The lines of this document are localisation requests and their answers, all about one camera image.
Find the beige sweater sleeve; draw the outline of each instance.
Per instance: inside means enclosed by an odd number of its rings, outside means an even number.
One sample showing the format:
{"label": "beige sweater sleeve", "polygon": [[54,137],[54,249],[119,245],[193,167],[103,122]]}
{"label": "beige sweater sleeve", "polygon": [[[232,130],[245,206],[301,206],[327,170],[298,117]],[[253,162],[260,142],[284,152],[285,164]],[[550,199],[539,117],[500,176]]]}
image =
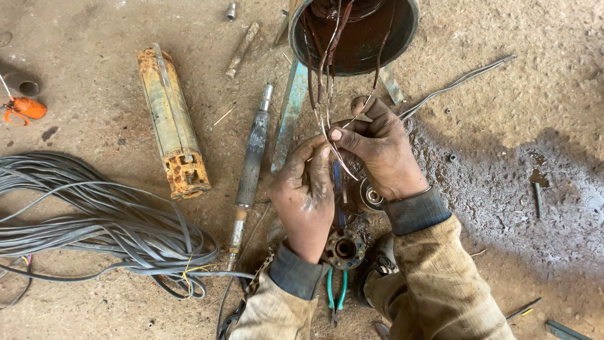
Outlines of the beige sweater sleeve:
{"label": "beige sweater sleeve", "polygon": [[394,255],[425,339],[514,339],[459,240],[457,217],[395,236]]}
{"label": "beige sweater sleeve", "polygon": [[229,339],[309,339],[317,301],[287,293],[263,272],[258,291],[248,299]]}

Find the bracelet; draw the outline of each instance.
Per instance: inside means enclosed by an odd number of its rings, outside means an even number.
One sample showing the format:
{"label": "bracelet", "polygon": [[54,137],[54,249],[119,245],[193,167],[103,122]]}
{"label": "bracelet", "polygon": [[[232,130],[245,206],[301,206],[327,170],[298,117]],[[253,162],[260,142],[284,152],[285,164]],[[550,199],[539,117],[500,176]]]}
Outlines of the bracelet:
{"label": "bracelet", "polygon": [[424,193],[428,192],[430,189],[432,189],[432,186],[429,186],[426,190],[424,190],[424,191],[422,191],[422,192],[420,192],[418,194],[415,194],[413,196],[409,196],[407,198],[401,198],[400,200],[396,200],[396,201],[392,201],[392,202],[388,202],[388,203],[394,203],[394,202],[400,202],[400,201],[408,200],[409,198],[413,198],[415,196],[419,196],[421,194],[424,194]]}

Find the pliers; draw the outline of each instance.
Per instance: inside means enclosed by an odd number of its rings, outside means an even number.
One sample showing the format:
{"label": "pliers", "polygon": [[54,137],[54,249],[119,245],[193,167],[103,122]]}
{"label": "pliers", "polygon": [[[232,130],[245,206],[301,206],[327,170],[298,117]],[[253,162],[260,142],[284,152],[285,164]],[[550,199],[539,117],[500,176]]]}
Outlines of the pliers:
{"label": "pliers", "polygon": [[332,274],[333,267],[329,267],[329,271],[327,272],[327,296],[329,297],[329,308],[332,309],[332,326],[335,328],[338,326],[339,311],[344,309],[343,303],[346,296],[346,286],[348,285],[348,272],[346,270],[342,271],[342,293],[340,294],[337,306],[333,302]]}

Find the fingernail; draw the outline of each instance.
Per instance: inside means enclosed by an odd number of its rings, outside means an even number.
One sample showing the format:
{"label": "fingernail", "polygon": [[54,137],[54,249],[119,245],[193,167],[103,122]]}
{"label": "fingernail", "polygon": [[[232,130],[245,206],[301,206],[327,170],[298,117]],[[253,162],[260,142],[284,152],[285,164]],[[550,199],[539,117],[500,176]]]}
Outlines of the fingernail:
{"label": "fingernail", "polygon": [[342,138],[342,131],[335,129],[332,131],[332,140],[339,141]]}

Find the orange spray bottle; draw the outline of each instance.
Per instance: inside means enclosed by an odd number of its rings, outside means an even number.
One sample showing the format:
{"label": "orange spray bottle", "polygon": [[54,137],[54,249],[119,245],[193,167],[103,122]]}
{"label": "orange spray bottle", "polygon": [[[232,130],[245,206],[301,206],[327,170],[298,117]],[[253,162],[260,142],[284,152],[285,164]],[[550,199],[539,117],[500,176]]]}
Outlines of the orange spray bottle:
{"label": "orange spray bottle", "polygon": [[[6,122],[19,126],[28,126],[30,124],[30,120],[28,118],[40,119],[46,115],[46,112],[48,111],[46,106],[27,97],[13,97],[13,95],[10,94],[10,90],[8,89],[8,86],[6,86],[4,78],[1,74],[0,79],[2,79],[2,84],[4,85],[4,88],[8,93],[8,97],[10,98],[8,103],[2,103],[2,107],[6,108],[6,112],[4,113],[4,120]],[[25,123],[18,124],[12,122],[10,120],[11,115],[21,118]]]}

